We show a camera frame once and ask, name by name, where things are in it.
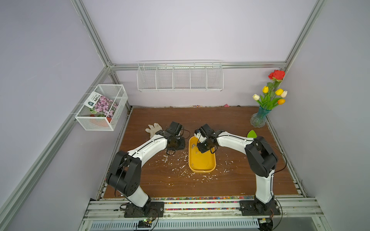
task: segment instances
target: wire basket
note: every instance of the wire basket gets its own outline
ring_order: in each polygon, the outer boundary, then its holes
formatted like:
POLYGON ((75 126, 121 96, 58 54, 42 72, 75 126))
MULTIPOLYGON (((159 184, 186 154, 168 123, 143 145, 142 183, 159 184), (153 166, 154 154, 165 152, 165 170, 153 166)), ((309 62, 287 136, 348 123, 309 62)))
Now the wire basket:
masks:
POLYGON ((111 121, 108 121, 107 116, 90 117, 91 112, 85 105, 81 107, 75 118, 86 131, 113 131, 127 101, 125 88, 123 85, 99 84, 94 91, 113 100, 113 103, 118 104, 111 121))
POLYGON ((139 66, 139 91, 222 91, 221 64, 139 66))

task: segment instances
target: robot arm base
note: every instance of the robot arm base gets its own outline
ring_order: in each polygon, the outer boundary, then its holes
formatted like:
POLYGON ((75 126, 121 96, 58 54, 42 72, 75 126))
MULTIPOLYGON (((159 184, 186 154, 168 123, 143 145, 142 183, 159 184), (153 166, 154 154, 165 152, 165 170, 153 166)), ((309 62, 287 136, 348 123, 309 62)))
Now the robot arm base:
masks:
POLYGON ((266 204, 257 199, 257 197, 255 197, 254 200, 239 201, 239 204, 243 216, 265 215, 271 217, 272 214, 274 214, 274 216, 281 214, 279 206, 274 198, 271 198, 266 204))

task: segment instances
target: flower vase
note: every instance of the flower vase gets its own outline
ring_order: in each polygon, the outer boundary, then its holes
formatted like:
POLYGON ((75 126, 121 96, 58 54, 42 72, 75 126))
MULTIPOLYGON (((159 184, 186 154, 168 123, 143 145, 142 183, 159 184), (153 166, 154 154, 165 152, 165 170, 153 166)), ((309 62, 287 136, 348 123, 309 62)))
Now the flower vase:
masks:
POLYGON ((262 107, 259 107, 259 110, 257 113, 253 114, 250 118, 250 124, 253 125, 255 128, 261 128, 266 124, 267 118, 266 115, 271 110, 265 110, 262 107))

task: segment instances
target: brown wooden surface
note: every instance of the brown wooden surface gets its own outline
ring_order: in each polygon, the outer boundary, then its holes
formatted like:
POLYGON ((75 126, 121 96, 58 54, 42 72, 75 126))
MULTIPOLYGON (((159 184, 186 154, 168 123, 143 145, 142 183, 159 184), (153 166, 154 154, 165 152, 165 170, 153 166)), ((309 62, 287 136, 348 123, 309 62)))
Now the brown wooden surface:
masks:
MULTIPOLYGON (((159 123, 166 129, 172 121, 178 122, 190 131, 207 123, 213 130, 222 129, 229 133, 247 136, 250 130, 263 136, 276 146, 267 127, 253 128, 249 120, 258 107, 219 107, 219 108, 135 108, 130 117, 120 150, 129 151, 149 140, 145 131, 148 124, 159 123)), ((216 152, 216 169, 211 173, 198 174, 188 166, 188 143, 186 148, 167 156, 165 151, 157 153, 142 167, 140 186, 150 197, 190 197, 190 196, 253 196, 256 192, 256 176, 249 167, 246 156, 226 147, 216 152)), ((284 160, 278 151, 277 169, 284 167, 284 160)), ((297 194, 293 180, 287 169, 276 173, 273 181, 276 195, 297 194)), ((114 198, 110 186, 104 198, 114 198)))

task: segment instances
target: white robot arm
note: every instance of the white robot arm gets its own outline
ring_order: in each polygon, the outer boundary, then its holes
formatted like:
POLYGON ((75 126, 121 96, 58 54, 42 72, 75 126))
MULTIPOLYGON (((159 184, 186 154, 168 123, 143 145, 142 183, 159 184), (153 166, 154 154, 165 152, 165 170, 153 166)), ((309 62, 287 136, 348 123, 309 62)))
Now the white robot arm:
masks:
MULTIPOLYGON (((163 216, 164 203, 152 202, 140 187, 141 167, 156 153, 167 148, 185 148, 185 139, 180 136, 182 125, 172 122, 165 131, 160 130, 150 140, 128 152, 119 151, 113 159, 106 182, 115 191, 123 194, 131 203, 126 206, 125 217, 146 217, 151 210, 163 216)), ((207 124, 195 131, 199 138, 197 147, 204 153, 212 147, 229 147, 247 155, 249 165, 256 174, 257 191, 254 201, 241 201, 243 215, 280 214, 272 193, 272 178, 278 160, 263 137, 255 139, 237 136, 218 130, 215 132, 207 124)))
POLYGON ((106 182, 119 191, 130 202, 126 206, 125 217, 146 217, 150 210, 163 216, 163 202, 151 202, 150 197, 140 187, 141 167, 155 154, 167 148, 176 151, 185 148, 185 139, 180 136, 182 125, 172 122, 165 131, 158 131, 150 140, 128 152, 116 153, 106 182))
POLYGON ((201 153, 222 146, 247 156, 249 166, 256 174, 257 190, 254 201, 240 201, 243 215, 280 214, 272 192, 272 179, 278 157, 263 137, 251 139, 223 130, 215 132, 207 124, 195 130, 194 135, 199 139, 197 147, 201 153))

